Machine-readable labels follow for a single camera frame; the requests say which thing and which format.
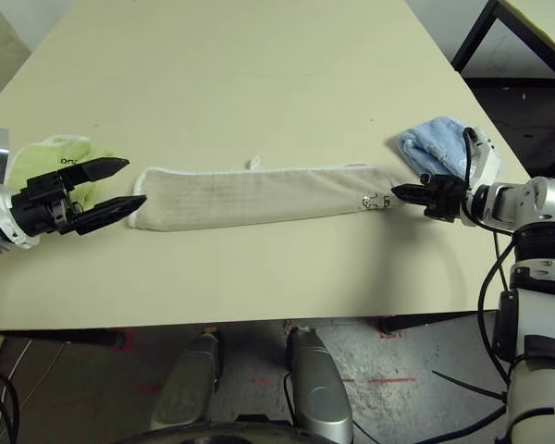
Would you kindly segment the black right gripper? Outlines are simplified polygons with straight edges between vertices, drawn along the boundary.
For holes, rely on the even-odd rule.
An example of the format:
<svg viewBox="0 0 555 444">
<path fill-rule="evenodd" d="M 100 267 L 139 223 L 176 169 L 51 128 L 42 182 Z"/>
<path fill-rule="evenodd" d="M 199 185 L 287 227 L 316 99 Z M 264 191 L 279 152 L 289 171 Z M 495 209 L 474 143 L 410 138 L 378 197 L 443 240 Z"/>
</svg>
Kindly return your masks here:
<svg viewBox="0 0 555 444">
<path fill-rule="evenodd" d="M 407 204 L 425 204 L 424 215 L 438 221 L 454 221 L 460 217 L 465 182 L 451 175 L 427 175 L 420 177 L 422 185 L 402 184 L 391 190 Z"/>
</svg>

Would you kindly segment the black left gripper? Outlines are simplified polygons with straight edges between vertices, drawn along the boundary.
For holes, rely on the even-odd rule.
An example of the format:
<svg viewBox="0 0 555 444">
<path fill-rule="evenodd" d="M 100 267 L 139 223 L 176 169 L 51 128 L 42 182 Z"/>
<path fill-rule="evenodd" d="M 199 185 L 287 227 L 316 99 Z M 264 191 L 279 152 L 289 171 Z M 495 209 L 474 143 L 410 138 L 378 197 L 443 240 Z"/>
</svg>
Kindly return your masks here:
<svg viewBox="0 0 555 444">
<path fill-rule="evenodd" d="M 124 158 L 99 157 L 30 178 L 27 186 L 12 196 L 10 213 L 23 232 L 32 237 L 54 231 L 84 235 L 117 223 L 137 211 L 147 197 L 117 197 L 82 212 L 70 193 L 77 185 L 114 176 L 129 164 Z"/>
</svg>

